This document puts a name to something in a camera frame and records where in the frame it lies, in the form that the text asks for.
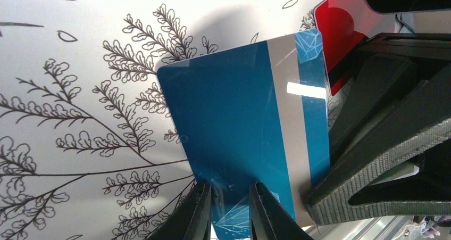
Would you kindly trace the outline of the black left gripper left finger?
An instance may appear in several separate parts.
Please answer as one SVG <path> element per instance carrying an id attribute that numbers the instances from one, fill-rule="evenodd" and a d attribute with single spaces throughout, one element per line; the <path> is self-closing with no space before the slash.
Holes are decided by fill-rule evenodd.
<path id="1" fill-rule="evenodd" d="M 148 239 L 210 239 L 211 203 L 211 185 L 209 183 L 197 183 L 182 203 Z"/>

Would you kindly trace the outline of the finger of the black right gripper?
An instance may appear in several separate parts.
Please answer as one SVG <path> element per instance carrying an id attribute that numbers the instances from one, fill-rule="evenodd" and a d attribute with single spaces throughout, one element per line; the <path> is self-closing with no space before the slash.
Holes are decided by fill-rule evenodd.
<path id="1" fill-rule="evenodd" d="M 306 209 L 317 225 L 396 215 L 449 215 L 450 174 L 420 172 L 381 184 L 390 169 L 450 141 L 450 67 L 405 98 L 342 155 L 311 190 Z"/>

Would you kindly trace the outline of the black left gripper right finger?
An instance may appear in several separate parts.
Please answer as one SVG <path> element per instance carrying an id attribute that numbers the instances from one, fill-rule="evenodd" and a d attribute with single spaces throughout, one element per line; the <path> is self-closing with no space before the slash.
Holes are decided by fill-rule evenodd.
<path id="1" fill-rule="evenodd" d="M 250 238 L 257 240 L 312 240 L 263 183 L 249 189 Z"/>

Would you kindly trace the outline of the blue vip card front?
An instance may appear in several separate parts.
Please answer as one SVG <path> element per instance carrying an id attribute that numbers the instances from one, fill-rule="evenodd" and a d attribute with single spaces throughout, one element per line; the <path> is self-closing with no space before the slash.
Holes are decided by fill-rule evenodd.
<path id="1" fill-rule="evenodd" d="M 174 62 L 157 78 L 196 180 L 212 186 L 219 239 L 250 235 L 257 182 L 299 226 L 313 224 L 302 196 L 330 168 L 319 31 Z"/>

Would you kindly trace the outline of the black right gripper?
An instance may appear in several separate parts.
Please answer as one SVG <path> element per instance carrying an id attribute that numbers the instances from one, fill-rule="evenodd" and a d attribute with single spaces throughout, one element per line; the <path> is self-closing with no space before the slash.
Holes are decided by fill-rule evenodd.
<path id="1" fill-rule="evenodd" d="M 366 0 L 378 13 L 450 10 L 450 0 Z M 369 163 L 450 118 L 450 34 L 380 33 L 346 63 L 357 69 L 329 131 L 331 164 Z"/>

